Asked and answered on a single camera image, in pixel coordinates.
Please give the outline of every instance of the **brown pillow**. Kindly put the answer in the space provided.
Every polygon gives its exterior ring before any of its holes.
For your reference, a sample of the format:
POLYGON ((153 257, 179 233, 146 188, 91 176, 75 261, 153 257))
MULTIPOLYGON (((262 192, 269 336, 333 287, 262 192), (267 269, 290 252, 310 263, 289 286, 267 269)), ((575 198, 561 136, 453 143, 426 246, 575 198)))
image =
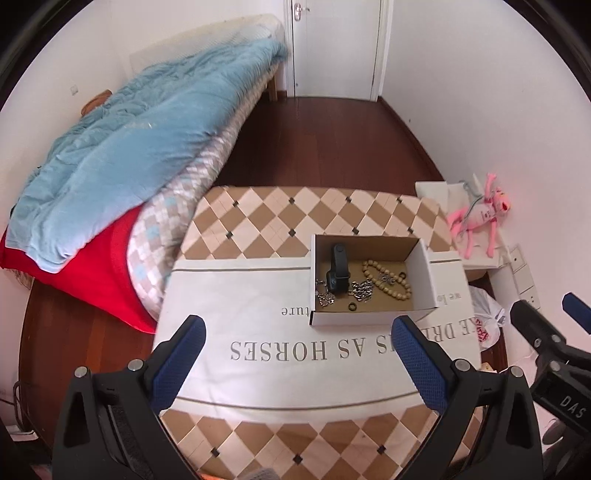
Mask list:
POLYGON ((105 103, 107 101, 107 98, 109 98, 111 95, 113 95, 113 92, 111 92, 110 90, 105 90, 104 92, 99 93, 84 107, 82 107, 82 111, 80 113, 82 114, 82 116, 85 116, 87 113, 93 111, 96 107, 105 103))

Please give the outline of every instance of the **wooden floor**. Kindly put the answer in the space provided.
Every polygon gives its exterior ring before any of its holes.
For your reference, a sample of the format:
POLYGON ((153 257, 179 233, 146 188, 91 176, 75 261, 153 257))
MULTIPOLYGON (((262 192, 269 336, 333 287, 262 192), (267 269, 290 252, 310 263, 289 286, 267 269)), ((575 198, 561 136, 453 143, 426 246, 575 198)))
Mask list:
MULTIPOLYGON (((302 98, 260 102, 216 184, 324 186, 414 194, 441 180, 380 103, 302 98)), ((152 336, 54 288, 35 283, 25 315, 20 380, 29 415, 48 445, 73 371, 123 368, 150 354, 152 336)))

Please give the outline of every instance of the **red sheet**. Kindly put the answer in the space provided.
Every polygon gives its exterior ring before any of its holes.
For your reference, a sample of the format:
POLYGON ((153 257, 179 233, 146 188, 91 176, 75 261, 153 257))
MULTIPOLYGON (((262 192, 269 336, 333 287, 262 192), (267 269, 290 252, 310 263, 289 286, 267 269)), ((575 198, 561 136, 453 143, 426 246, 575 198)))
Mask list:
POLYGON ((24 252, 0 243, 0 267, 28 273, 42 283, 94 305, 133 328, 155 333, 156 322, 144 309, 129 278, 127 244, 139 215, 138 206, 94 237, 59 273, 48 273, 24 252))

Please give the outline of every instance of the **white plastic bag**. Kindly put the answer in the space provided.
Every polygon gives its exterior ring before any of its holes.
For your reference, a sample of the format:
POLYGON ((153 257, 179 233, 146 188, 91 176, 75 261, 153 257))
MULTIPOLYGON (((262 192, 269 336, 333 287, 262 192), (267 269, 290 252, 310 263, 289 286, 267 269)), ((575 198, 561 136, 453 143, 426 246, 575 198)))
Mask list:
POLYGON ((480 351, 490 348, 499 341, 501 330, 505 324, 505 309, 481 288, 470 287, 472 306, 474 307, 474 324, 480 351))

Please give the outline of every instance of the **door frame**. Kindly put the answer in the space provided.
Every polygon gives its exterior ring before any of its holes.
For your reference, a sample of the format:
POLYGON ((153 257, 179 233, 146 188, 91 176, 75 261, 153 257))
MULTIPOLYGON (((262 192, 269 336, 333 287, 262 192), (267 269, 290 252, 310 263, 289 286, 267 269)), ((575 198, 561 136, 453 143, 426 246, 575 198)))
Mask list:
MULTIPOLYGON (((294 68, 294 37, 293 37, 293 2, 294 0, 284 0, 284 29, 285 45, 289 51, 289 56, 285 62, 285 80, 287 96, 296 95, 296 77, 294 68)), ((392 0, 380 0, 379 3, 379 23, 378 23, 378 44, 376 46, 374 81, 371 87, 370 102, 378 100, 379 88, 382 83, 382 75, 385 67, 384 54, 386 52, 386 38, 388 31, 388 15, 392 0)))

